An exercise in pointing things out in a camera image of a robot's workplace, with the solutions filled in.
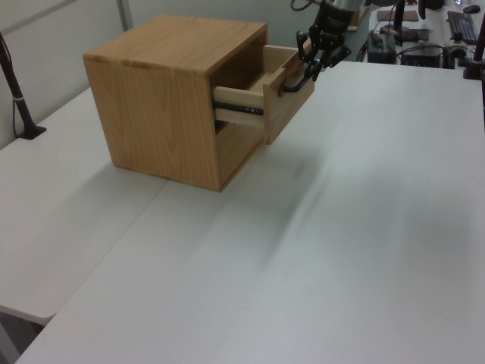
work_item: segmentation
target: black stand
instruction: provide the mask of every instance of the black stand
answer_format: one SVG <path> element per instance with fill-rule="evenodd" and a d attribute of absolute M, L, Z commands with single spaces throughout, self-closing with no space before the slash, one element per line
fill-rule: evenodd
<path fill-rule="evenodd" d="M 44 127 L 38 127 L 34 124 L 32 117 L 30 116 L 29 109 L 27 107 L 27 103 L 25 103 L 25 99 L 23 98 L 22 91 L 20 90 L 20 86 L 17 82 L 17 78 L 15 77 L 14 68 L 12 66 L 12 62 L 10 59 L 10 55 L 8 54 L 7 46 L 5 45 L 5 41 L 3 39 L 2 34 L 0 33 L 0 64 L 2 65 L 2 70 L 7 79 L 8 86 L 10 87 L 10 91 L 12 92 L 12 96 L 14 97 L 15 104 L 17 105 L 18 111 L 20 112 L 20 116 L 23 120 L 23 133 L 21 133 L 18 137 L 23 139 L 32 140 L 38 137 L 40 134 L 46 131 Z"/>
<path fill-rule="evenodd" d="M 485 15 L 483 16 L 482 27 L 480 28 L 480 33 L 478 34 L 477 48 L 475 49 L 475 54 L 470 63 L 467 64 L 465 70 L 463 71 L 463 78 L 466 80 L 481 80 L 482 70 L 485 69 L 485 64 L 483 64 L 483 50 L 485 49 Z"/>
<path fill-rule="evenodd" d="M 396 5 L 396 12 L 394 13 L 393 25 L 386 25 L 380 28 L 380 34 L 393 34 L 394 40 L 399 44 L 403 44 L 404 42 L 417 42 L 419 40 L 419 34 L 416 30 L 402 26 L 404 7 L 405 2 L 398 3 Z"/>

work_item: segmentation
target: microphone stand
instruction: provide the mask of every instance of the microphone stand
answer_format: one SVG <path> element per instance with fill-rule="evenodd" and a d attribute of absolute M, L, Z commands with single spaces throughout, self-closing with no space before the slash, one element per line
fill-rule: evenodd
<path fill-rule="evenodd" d="M 34 124 L 32 117 L 30 116 L 27 103 L 23 98 L 22 91 L 15 77 L 12 60 L 8 52 L 7 45 L 3 39 L 2 33 L 0 33 L 0 65 L 2 66 L 3 73 L 7 79 L 8 86 L 14 97 L 15 105 L 17 105 L 18 111 L 23 121 L 23 133 L 18 137 L 22 139 L 32 140 L 45 132 L 47 129 L 44 127 L 38 127 Z"/>

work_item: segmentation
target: white wall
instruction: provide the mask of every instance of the white wall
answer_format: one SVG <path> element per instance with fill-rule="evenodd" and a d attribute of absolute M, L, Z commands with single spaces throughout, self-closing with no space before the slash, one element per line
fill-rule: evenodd
<path fill-rule="evenodd" d="M 116 0 L 76 0 L 4 34 L 34 122 L 40 122 L 88 87 L 83 53 L 122 32 Z M 0 149 L 14 139 L 11 103 L 10 89 L 0 73 Z M 19 132 L 22 122 L 18 113 L 17 120 Z"/>
<path fill-rule="evenodd" d="M 289 0 L 126 0 L 134 25 L 156 14 L 178 14 L 268 23 L 270 44 L 296 47 L 296 31 L 308 31 L 318 6 L 294 12 Z M 296 6 L 306 4 L 296 1 Z"/>

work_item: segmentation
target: desk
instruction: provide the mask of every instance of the desk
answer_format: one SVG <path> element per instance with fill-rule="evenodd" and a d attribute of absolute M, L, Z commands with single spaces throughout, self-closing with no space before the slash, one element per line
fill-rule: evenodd
<path fill-rule="evenodd" d="M 115 168 L 92 93 L 0 152 L 0 311 L 45 325 L 166 180 Z"/>
<path fill-rule="evenodd" d="M 476 364 L 484 166 L 479 82 L 343 62 L 223 193 L 169 181 L 18 364 Z"/>

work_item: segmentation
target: cabinet side panel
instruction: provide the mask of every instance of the cabinet side panel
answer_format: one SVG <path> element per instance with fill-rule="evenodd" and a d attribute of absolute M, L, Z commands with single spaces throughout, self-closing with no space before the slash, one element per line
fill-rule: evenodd
<path fill-rule="evenodd" d="M 93 61 L 85 66 L 116 166 L 221 188 L 208 80 Z"/>

